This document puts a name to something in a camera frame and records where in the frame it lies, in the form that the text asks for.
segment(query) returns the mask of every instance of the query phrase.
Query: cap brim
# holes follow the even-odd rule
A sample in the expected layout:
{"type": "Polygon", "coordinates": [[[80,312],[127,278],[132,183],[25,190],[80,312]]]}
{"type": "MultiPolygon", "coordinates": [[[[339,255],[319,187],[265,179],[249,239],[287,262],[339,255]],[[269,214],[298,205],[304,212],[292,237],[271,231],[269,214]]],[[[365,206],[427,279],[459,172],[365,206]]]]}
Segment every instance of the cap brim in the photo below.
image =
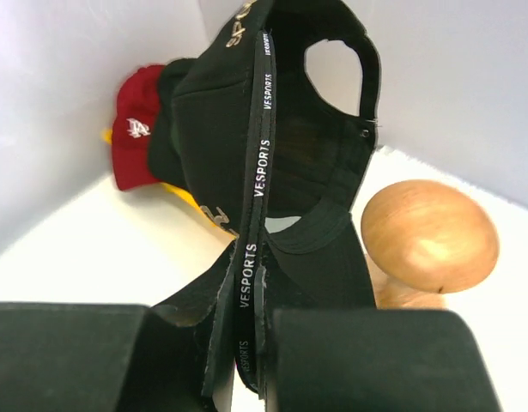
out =
{"type": "Polygon", "coordinates": [[[365,255],[343,207],[322,200],[268,239],[281,270],[320,306],[376,307],[365,255]]]}
{"type": "Polygon", "coordinates": [[[120,191],[160,182],[149,171],[146,148],[124,148],[112,144],[111,156],[115,181],[120,191]]]}
{"type": "Polygon", "coordinates": [[[181,159],[170,142],[172,128],[161,111],[155,120],[153,134],[149,142],[147,162],[150,172],[164,183],[187,190],[181,159]]]}

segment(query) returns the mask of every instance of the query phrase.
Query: black fabric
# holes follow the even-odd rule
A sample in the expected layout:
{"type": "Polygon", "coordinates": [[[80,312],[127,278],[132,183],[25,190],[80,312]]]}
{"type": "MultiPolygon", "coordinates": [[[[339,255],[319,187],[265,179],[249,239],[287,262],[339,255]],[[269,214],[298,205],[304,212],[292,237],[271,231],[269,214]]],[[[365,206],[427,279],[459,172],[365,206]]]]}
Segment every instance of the black fabric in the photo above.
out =
{"type": "Polygon", "coordinates": [[[220,31],[173,93],[185,181],[199,205],[220,208],[226,229],[242,215],[246,139],[258,31],[276,43],[276,161],[269,217],[304,215],[328,197],[348,209],[376,142],[379,60],[364,28],[339,0],[257,0],[220,31]],[[245,32],[227,47],[240,21],[245,32]],[[305,51],[340,39],[360,53],[361,116],[323,101],[307,78],[305,51]]]}
{"type": "Polygon", "coordinates": [[[148,166],[153,176],[183,190],[188,190],[188,187],[181,158],[173,145],[172,93],[194,63],[194,58],[182,58],[172,61],[162,70],[157,82],[161,111],[155,120],[148,150],[148,166]]]}
{"type": "MultiPolygon", "coordinates": [[[[265,217],[300,216],[291,230],[267,233],[270,248],[265,250],[309,300],[326,307],[375,307],[349,209],[376,143],[379,77],[372,42],[340,0],[249,0],[175,85],[172,96],[163,95],[163,111],[173,124],[168,122],[167,144],[157,147],[159,133],[149,150],[162,156],[161,165],[181,165],[185,188],[201,209],[219,212],[220,226],[237,234],[228,268],[236,287],[236,360],[245,385],[260,395],[253,289],[255,280],[264,277],[265,262],[259,257],[251,263],[248,285],[242,283],[247,282],[242,271],[252,252],[248,246],[258,245],[261,253],[265,217]],[[261,138],[264,99],[258,54],[265,33],[276,46],[273,96],[263,103],[264,110],[271,105],[275,111],[273,165],[265,176],[267,208],[265,202],[257,206],[253,195],[259,159],[254,142],[261,138]],[[307,77],[306,50],[326,39],[342,40],[361,60],[359,116],[326,103],[307,77]],[[248,306],[243,306],[242,288],[250,288],[248,306]]],[[[164,173],[151,171],[162,179],[164,173]]],[[[173,181],[179,181],[179,170],[170,174],[164,180],[179,185],[173,181]]]]}
{"type": "Polygon", "coordinates": [[[233,264],[235,274],[236,359],[245,385],[258,391],[254,329],[254,280],[262,267],[264,224],[270,194],[275,150],[276,71],[273,39],[257,36],[246,170],[243,215],[233,264]]]}
{"type": "Polygon", "coordinates": [[[268,240],[281,269],[319,307],[375,306],[351,215],[338,205],[323,201],[293,226],[269,234],[268,240]]]}
{"type": "MultiPolygon", "coordinates": [[[[234,274],[228,272],[234,248],[235,243],[230,243],[206,272],[153,308],[165,320],[183,328],[200,325],[211,318],[209,340],[199,339],[201,352],[206,352],[206,356],[197,357],[204,364],[201,394],[212,398],[217,410],[224,411],[231,409],[234,381],[234,274]]],[[[201,330],[198,328],[192,333],[194,337],[200,336],[201,330]]]]}

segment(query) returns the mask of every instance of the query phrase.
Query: wooden knob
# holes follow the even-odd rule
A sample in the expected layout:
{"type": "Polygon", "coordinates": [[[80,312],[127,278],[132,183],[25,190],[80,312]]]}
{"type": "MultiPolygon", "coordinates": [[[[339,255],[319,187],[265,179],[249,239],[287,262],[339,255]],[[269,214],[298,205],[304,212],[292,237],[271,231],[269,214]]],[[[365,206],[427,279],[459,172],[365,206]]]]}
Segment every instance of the wooden knob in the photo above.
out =
{"type": "Polygon", "coordinates": [[[483,209],[431,180],[399,182],[374,195],[361,237],[376,266],[393,278],[385,294],[400,294],[402,286],[434,294],[472,288],[492,272],[500,249],[483,209]]]}

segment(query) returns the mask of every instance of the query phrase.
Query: white surface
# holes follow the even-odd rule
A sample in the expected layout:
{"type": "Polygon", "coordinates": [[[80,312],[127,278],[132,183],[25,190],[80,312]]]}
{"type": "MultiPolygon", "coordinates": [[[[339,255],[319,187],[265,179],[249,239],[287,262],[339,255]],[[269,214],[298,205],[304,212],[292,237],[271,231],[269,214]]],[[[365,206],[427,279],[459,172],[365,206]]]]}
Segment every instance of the white surface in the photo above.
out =
{"type": "MultiPolygon", "coordinates": [[[[355,204],[356,226],[376,191],[412,178],[437,179],[469,193],[498,227],[501,255],[494,273],[449,296],[448,303],[473,329],[505,411],[526,411],[528,211],[383,149],[374,155],[355,204]]],[[[124,195],[107,177],[0,257],[0,300],[151,305],[202,273],[229,240],[159,187],[124,195]]],[[[234,411],[261,410],[257,397],[237,384],[234,411]]]]}
{"type": "Polygon", "coordinates": [[[197,0],[0,0],[0,251],[108,170],[124,78],[207,44],[197,0]]]}

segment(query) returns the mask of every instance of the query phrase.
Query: black baseball cap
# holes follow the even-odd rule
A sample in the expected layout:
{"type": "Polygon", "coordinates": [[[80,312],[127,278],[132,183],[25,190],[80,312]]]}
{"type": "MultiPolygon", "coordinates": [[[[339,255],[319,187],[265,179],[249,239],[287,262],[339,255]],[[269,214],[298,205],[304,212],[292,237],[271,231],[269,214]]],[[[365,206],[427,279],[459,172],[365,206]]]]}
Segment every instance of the black baseball cap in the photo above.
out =
{"type": "Polygon", "coordinates": [[[267,253],[320,306],[375,307],[350,209],[377,141],[379,80],[378,53],[340,0],[250,0],[163,104],[173,124],[166,138],[154,133],[167,154],[149,157],[152,172],[185,185],[215,223],[237,234],[228,268],[235,352],[253,391],[254,279],[273,276],[267,253]],[[306,50],[321,40],[341,40],[359,56],[359,116],[325,102],[307,76],[306,50]],[[158,174],[157,162],[177,162],[175,173],[158,174]],[[265,230],[265,218],[290,216],[300,219],[279,233],[265,230]]]}
{"type": "Polygon", "coordinates": [[[157,93],[161,110],[155,119],[148,147],[148,167],[151,174],[162,182],[187,191],[182,161],[173,149],[171,134],[174,130],[172,94],[195,63],[194,58],[181,58],[167,64],[157,80],[157,93]]]}

